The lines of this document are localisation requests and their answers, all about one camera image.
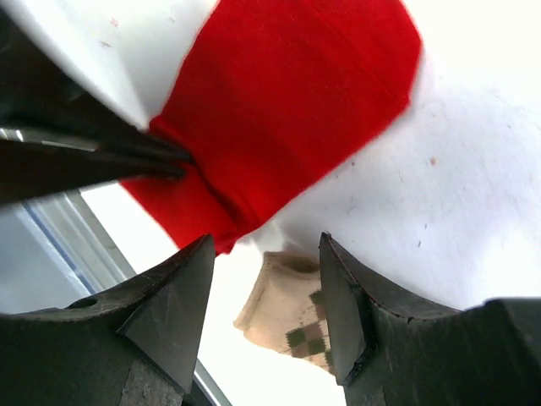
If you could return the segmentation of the red sock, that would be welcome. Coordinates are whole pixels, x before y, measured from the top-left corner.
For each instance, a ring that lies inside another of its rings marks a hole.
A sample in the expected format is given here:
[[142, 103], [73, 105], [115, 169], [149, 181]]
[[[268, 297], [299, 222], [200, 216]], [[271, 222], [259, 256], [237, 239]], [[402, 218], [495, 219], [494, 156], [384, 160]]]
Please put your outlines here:
[[177, 246], [226, 254], [407, 108], [421, 47], [398, 1], [221, 1], [150, 122], [194, 163], [123, 187]]

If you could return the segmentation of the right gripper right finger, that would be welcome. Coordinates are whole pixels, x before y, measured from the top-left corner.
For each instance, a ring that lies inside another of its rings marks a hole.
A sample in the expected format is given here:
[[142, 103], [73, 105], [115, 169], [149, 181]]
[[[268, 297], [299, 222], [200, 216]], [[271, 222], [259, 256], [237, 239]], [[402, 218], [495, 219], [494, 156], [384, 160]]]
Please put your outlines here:
[[347, 404], [539, 404], [538, 299], [454, 310], [371, 270], [327, 233], [319, 249], [331, 356]]

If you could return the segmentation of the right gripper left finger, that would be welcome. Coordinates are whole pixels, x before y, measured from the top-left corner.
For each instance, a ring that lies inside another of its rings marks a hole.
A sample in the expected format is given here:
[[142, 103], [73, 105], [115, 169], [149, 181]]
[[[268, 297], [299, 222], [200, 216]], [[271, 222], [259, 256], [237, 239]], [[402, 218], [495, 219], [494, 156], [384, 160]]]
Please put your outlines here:
[[195, 404], [215, 258], [204, 236], [67, 308], [2, 315], [2, 404]]

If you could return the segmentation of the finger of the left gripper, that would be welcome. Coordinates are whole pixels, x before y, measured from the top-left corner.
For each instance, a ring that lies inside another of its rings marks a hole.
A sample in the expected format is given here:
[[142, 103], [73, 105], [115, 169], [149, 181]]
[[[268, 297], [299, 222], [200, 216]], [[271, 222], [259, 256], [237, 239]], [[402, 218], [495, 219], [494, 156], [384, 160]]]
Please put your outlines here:
[[1, 141], [3, 206], [125, 178], [181, 178], [184, 174], [175, 161], [150, 156]]
[[189, 152], [136, 129], [66, 75], [1, 12], [1, 125], [94, 143], [99, 150], [158, 162]]

